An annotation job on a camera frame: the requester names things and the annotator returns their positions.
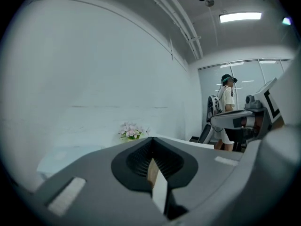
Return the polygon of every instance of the white shirt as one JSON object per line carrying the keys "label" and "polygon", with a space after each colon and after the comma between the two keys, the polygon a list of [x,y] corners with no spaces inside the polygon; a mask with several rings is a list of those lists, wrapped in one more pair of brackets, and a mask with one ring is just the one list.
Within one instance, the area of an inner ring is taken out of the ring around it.
{"label": "white shirt", "polygon": [[227,85],[221,87],[217,96],[220,99],[222,112],[226,112],[226,105],[231,105],[234,108],[233,89],[231,87]]}

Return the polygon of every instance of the ceiling pipe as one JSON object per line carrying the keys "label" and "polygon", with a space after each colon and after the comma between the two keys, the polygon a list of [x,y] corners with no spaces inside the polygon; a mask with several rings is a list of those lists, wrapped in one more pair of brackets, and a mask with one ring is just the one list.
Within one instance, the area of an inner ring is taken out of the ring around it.
{"label": "ceiling pipe", "polygon": [[[183,24],[180,17],[177,15],[177,13],[172,9],[172,7],[168,4],[166,0],[154,0],[157,5],[159,5],[172,19],[174,24],[180,29],[181,33],[185,37],[186,41],[189,41],[191,39],[190,34],[187,31],[186,26]],[[189,47],[192,50],[192,53],[196,60],[199,60],[199,56],[197,53],[197,50],[193,43],[189,43]]]}
{"label": "ceiling pipe", "polygon": [[[187,23],[187,25],[188,25],[190,31],[192,32],[192,35],[193,35],[193,38],[192,38],[192,39],[194,39],[194,38],[199,38],[199,36],[197,35],[196,30],[194,29],[194,27],[193,27],[193,25],[192,25],[191,20],[189,19],[187,13],[186,13],[185,10],[183,9],[183,7],[182,7],[181,4],[179,3],[179,1],[178,1],[178,0],[171,0],[171,1],[175,4],[176,8],[179,10],[180,14],[181,14],[181,15],[183,16],[183,18],[184,18],[184,21]],[[200,42],[199,42],[198,39],[196,40],[196,42],[197,42],[197,46],[198,46],[198,50],[199,50],[200,56],[201,56],[201,58],[203,58],[204,55],[203,55],[203,50],[202,50],[201,44],[200,44]]]}

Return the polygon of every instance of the ceiling light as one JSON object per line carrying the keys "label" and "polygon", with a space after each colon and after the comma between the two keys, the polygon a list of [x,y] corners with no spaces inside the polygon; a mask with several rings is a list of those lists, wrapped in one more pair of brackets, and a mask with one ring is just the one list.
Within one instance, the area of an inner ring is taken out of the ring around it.
{"label": "ceiling light", "polygon": [[232,64],[228,64],[228,65],[221,65],[221,68],[229,67],[229,66],[236,66],[236,65],[243,65],[243,64],[244,64],[244,62],[232,63]]}
{"label": "ceiling light", "polygon": [[231,13],[220,15],[221,23],[246,19],[261,19],[261,13]]}
{"label": "ceiling light", "polygon": [[259,63],[261,64],[274,64],[277,60],[261,60]]}
{"label": "ceiling light", "polygon": [[285,24],[285,25],[291,25],[292,24],[291,20],[288,17],[285,17],[283,19],[282,23]]}

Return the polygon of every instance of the person wearing headset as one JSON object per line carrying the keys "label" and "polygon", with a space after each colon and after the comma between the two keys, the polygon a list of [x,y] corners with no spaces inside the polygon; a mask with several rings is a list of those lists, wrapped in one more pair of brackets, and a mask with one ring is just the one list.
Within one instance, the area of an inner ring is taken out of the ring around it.
{"label": "person wearing headset", "polygon": [[[222,112],[233,111],[233,108],[235,106],[233,99],[233,85],[235,82],[237,82],[237,79],[233,78],[229,74],[225,74],[222,76],[222,86],[217,94],[217,97],[220,100],[220,110]],[[225,144],[225,151],[233,150],[234,142],[229,140],[224,128],[215,127],[214,137],[215,139],[218,139],[218,142],[214,145],[214,148],[216,150],[220,150],[223,143]]]}

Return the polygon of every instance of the person's leg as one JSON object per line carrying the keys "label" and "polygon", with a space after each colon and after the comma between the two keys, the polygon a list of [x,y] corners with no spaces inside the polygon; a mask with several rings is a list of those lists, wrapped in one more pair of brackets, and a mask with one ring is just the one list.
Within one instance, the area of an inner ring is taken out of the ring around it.
{"label": "person's leg", "polygon": [[218,142],[214,145],[215,150],[220,150],[222,147],[222,139],[218,140]]}
{"label": "person's leg", "polygon": [[233,151],[234,144],[225,144],[225,151]]}

